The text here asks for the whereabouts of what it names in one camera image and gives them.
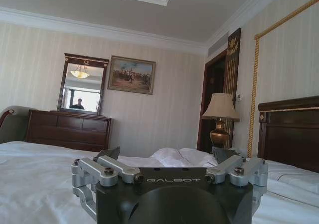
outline picture frame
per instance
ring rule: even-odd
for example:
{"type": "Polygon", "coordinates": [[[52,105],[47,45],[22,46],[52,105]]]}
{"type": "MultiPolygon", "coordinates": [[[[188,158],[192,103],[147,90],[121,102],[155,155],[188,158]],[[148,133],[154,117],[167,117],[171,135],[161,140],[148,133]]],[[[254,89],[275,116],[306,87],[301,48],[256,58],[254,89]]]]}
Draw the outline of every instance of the picture frame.
{"type": "Polygon", "coordinates": [[[108,89],[153,94],[155,61],[112,56],[108,89]]]}

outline ceiling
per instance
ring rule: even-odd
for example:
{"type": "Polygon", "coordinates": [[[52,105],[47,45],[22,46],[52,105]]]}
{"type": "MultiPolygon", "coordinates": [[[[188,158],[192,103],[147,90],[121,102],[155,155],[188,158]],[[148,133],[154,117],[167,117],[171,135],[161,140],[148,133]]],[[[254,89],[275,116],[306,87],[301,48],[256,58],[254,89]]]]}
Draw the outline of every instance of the ceiling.
{"type": "Polygon", "coordinates": [[[0,0],[0,7],[206,42],[246,0],[0,0]]]}

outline gray chair back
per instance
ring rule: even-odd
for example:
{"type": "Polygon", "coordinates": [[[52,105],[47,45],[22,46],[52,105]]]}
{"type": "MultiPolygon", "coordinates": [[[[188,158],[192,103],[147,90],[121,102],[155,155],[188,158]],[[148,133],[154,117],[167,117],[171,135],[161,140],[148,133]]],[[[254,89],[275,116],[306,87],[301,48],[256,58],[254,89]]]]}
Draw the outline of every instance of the gray chair back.
{"type": "Polygon", "coordinates": [[[24,141],[30,107],[9,106],[0,114],[0,143],[24,141]]]}

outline lamp shade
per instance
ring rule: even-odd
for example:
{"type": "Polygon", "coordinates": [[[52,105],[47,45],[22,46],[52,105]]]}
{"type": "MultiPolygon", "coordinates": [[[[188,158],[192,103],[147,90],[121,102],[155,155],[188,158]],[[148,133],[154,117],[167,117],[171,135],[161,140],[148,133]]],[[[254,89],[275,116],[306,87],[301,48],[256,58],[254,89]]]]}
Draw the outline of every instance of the lamp shade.
{"type": "Polygon", "coordinates": [[[239,121],[239,115],[233,105],[233,97],[226,93],[213,93],[208,108],[202,117],[227,118],[239,121]]]}
{"type": "Polygon", "coordinates": [[[87,78],[89,76],[88,73],[83,72],[83,71],[70,71],[70,72],[73,76],[75,76],[76,78],[80,78],[80,79],[84,79],[84,78],[87,78]]]}

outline white bedsheet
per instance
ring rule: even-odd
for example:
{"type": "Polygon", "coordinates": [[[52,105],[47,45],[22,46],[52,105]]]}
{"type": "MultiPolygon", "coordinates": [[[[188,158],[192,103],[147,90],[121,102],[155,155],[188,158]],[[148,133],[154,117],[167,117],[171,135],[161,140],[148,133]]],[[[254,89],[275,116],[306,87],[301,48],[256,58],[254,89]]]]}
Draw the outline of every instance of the white bedsheet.
{"type": "Polygon", "coordinates": [[[319,194],[319,174],[291,165],[267,161],[268,178],[319,194]]]}
{"type": "MultiPolygon", "coordinates": [[[[93,224],[72,194],[71,162],[96,153],[11,142],[0,144],[1,224],[93,224]]],[[[191,149],[162,149],[150,158],[119,157],[131,166],[207,166],[214,159],[191,149]]],[[[273,179],[253,216],[255,224],[319,223],[319,195],[273,179]]]]}

